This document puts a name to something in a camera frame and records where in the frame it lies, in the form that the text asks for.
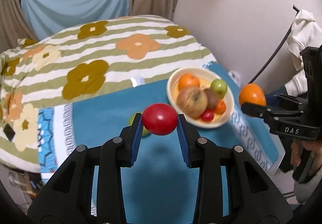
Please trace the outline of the person right hand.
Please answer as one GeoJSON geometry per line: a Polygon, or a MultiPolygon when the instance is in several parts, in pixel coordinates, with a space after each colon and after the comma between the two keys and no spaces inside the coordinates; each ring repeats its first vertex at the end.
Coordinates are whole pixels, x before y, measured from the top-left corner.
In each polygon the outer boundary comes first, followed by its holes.
{"type": "Polygon", "coordinates": [[[297,141],[294,140],[291,145],[291,160],[292,166],[297,167],[301,162],[300,146],[308,151],[312,151],[314,155],[314,160],[312,166],[308,173],[309,176],[314,176],[317,174],[321,167],[321,141],[297,141]]]}

